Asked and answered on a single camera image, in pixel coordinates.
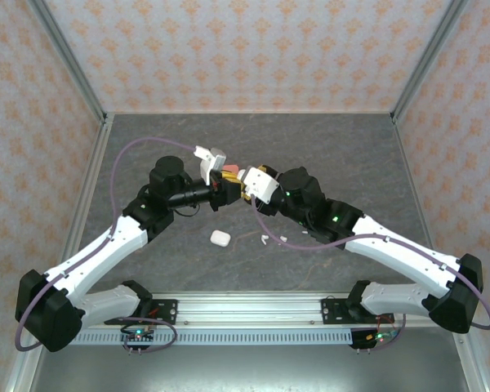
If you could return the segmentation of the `controller circuit board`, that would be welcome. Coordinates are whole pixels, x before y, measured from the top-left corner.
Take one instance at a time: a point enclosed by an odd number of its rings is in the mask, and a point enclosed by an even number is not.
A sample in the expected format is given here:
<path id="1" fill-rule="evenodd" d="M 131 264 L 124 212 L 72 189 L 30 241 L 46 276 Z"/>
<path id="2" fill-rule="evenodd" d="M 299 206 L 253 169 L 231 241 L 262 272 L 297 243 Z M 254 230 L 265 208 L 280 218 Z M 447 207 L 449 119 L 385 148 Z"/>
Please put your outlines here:
<path id="1" fill-rule="evenodd" d="M 350 347 L 354 350 L 372 350 L 379 344 L 393 340 L 398 334 L 399 330 L 379 331 L 375 328 L 354 328 L 351 330 Z"/>
<path id="2" fill-rule="evenodd" d="M 128 324 L 121 327 L 122 342 L 128 345 L 134 345 L 135 343 L 150 343 L 154 340 L 154 331 L 150 326 Z"/>

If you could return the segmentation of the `aluminium table edge rail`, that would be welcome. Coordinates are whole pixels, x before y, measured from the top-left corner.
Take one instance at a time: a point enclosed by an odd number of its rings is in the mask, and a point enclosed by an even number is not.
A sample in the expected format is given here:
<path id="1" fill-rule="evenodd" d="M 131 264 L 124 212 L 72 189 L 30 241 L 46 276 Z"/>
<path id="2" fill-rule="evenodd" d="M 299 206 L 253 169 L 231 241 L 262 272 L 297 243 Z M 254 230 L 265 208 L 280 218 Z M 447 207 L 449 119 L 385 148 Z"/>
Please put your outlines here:
<path id="1" fill-rule="evenodd" d="M 434 226 L 430 222 L 429 213 L 424 205 L 424 195 L 420 187 L 420 179 L 416 174 L 416 163 L 412 159 L 412 153 L 402 135 L 400 126 L 394 121 L 394 134 L 399 143 L 403 161 L 408 173 L 408 179 L 412 187 L 413 197 L 420 217 L 421 225 L 425 233 L 428 247 L 445 254 L 461 256 L 460 250 L 452 246 L 446 247 L 446 243 L 440 243 L 435 233 Z M 458 358 L 461 362 L 465 383 L 469 392 L 490 392 L 490 369 L 486 363 L 487 351 L 483 346 L 481 330 L 472 327 L 467 334 L 452 334 L 452 340 L 457 349 Z"/>
<path id="2" fill-rule="evenodd" d="M 78 252 L 114 116 L 115 114 L 113 112 L 108 112 L 105 119 L 100 122 L 87 162 L 86 171 L 82 179 L 78 201 L 73 210 L 71 225 L 65 240 L 65 245 L 60 252 L 59 258 L 57 261 L 54 261 L 51 266 L 56 266 L 61 262 L 66 261 Z M 43 347 L 39 346 L 34 350 L 16 353 L 16 359 L 4 392 L 30 392 L 42 350 Z"/>

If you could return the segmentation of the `grey metal base plate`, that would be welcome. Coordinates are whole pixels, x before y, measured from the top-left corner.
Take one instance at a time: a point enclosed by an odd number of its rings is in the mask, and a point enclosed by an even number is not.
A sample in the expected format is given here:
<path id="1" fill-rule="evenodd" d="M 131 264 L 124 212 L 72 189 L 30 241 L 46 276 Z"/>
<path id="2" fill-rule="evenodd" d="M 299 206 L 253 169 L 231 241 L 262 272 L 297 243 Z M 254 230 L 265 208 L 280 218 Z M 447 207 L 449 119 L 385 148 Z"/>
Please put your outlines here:
<path id="1" fill-rule="evenodd" d="M 30 392 L 470 392 L 453 347 L 414 338 L 376 353 L 347 346 L 107 346 L 44 354 Z"/>

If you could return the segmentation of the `black mounting plate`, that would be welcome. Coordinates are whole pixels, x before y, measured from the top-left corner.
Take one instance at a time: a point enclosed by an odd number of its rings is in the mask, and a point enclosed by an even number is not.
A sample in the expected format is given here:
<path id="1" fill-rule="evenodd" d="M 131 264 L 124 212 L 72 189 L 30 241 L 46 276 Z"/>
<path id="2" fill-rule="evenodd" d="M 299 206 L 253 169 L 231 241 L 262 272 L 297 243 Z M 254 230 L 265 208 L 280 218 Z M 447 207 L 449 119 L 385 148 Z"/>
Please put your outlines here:
<path id="1" fill-rule="evenodd" d="M 151 319 L 162 320 L 172 325 L 176 324 L 178 300 L 153 299 L 147 316 Z"/>
<path id="2" fill-rule="evenodd" d="M 346 299 L 327 296 L 321 300 L 321 315 L 325 325 L 350 324 L 353 319 L 346 305 Z"/>

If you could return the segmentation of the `aluminium frame post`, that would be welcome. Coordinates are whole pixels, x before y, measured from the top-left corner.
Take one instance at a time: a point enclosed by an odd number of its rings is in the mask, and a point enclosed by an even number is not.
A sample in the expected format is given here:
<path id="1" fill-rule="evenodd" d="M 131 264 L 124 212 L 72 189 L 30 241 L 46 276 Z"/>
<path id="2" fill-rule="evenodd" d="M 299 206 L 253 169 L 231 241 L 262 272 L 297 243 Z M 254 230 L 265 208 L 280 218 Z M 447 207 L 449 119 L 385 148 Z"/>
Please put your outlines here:
<path id="1" fill-rule="evenodd" d="M 107 113 L 103 109 L 97 94 L 94 92 L 82 66 L 79 64 L 74 51 L 60 28 L 56 18 L 46 0 L 26 0 L 30 5 L 33 13 L 45 29 L 51 45 L 54 47 L 65 68 L 69 71 L 71 78 L 80 91 L 82 98 L 85 100 L 87 107 L 93 113 L 94 117 L 103 123 Z"/>
<path id="2" fill-rule="evenodd" d="M 397 124 L 405 114 L 412 99 L 419 91 L 430 67 L 436 60 L 444 43 L 455 28 L 462 12 L 469 0 L 450 0 L 447 10 L 444 12 L 438 26 L 434 30 L 428 44 L 425 47 L 416 67 L 412 71 L 402 93 L 400 94 L 394 109 L 390 112 L 393 124 Z"/>

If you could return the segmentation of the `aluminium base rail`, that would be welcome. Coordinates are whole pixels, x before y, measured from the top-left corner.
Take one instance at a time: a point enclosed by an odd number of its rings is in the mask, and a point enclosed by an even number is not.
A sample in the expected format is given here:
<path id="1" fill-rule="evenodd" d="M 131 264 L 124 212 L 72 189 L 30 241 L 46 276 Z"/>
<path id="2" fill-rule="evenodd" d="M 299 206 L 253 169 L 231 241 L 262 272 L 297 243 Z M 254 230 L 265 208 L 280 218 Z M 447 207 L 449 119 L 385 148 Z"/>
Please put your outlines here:
<path id="1" fill-rule="evenodd" d="M 178 301 L 178 327 L 314 327 L 323 323 L 321 300 L 345 292 L 160 292 Z"/>

